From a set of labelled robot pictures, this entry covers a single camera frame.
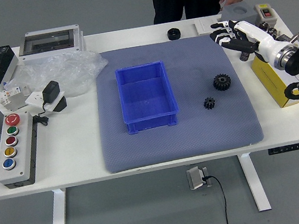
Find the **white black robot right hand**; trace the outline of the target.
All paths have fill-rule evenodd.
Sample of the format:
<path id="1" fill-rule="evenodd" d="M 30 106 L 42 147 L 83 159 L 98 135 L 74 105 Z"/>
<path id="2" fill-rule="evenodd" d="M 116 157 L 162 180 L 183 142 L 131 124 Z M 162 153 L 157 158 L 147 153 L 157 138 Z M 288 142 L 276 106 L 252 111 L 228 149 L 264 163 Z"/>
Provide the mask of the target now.
<path id="1" fill-rule="evenodd" d="M 264 30 L 247 21 L 228 20 L 211 25 L 210 38 L 220 46 L 246 53 L 255 53 L 262 61 L 273 63 L 288 43 L 276 41 Z"/>

